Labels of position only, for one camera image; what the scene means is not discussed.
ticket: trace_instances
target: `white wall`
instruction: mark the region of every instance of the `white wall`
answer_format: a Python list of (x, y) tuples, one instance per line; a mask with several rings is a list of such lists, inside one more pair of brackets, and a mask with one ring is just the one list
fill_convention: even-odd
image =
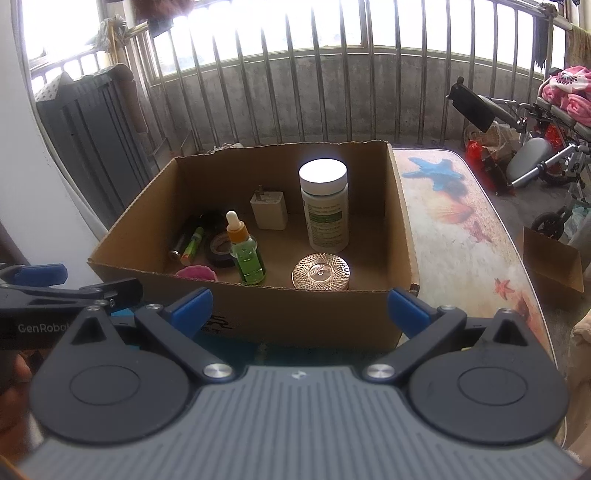
[(0, 223), (32, 264), (63, 263), (66, 286), (100, 282), (86, 265), (97, 240), (61, 182), (31, 110), (12, 33), (0, 2)]

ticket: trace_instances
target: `table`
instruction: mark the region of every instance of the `table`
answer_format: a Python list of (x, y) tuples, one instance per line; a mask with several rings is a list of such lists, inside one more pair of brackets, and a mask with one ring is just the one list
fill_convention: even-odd
[(514, 309), (554, 359), (515, 245), (463, 159), (448, 150), (395, 149), (394, 156), (418, 262), (419, 298), (473, 317)]

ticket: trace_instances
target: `white power adapter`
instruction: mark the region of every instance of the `white power adapter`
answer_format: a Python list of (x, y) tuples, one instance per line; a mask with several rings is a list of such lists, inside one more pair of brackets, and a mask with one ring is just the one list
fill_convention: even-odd
[(283, 192), (265, 192), (260, 187), (251, 198), (251, 206), (261, 230), (285, 230), (287, 208)]

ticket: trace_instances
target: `green marker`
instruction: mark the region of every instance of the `green marker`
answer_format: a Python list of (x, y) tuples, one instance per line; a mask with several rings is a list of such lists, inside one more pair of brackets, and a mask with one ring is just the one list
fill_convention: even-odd
[(197, 254), (197, 250), (199, 250), (199, 245), (201, 245), (201, 240), (203, 240), (204, 233), (205, 233), (205, 230), (203, 229), (202, 226), (198, 226), (196, 228), (196, 230), (193, 232), (193, 235), (191, 236), (191, 240), (190, 240), (189, 244), (187, 245), (187, 248), (185, 248), (185, 251), (183, 252), (183, 256), (181, 257), (181, 263), (185, 267), (190, 267), (191, 264), (193, 263), (193, 259), (195, 258), (195, 255)]

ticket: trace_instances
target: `white bottle cap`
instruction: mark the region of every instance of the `white bottle cap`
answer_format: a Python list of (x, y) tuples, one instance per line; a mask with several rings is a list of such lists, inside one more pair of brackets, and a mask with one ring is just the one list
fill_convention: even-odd
[(230, 210), (226, 214), (226, 220), (228, 220), (228, 228), (230, 230), (240, 230), (244, 226), (244, 222), (238, 219), (238, 215), (234, 210)]
[(347, 185), (347, 167), (333, 158), (319, 158), (300, 168), (300, 185), (310, 195), (332, 195)]

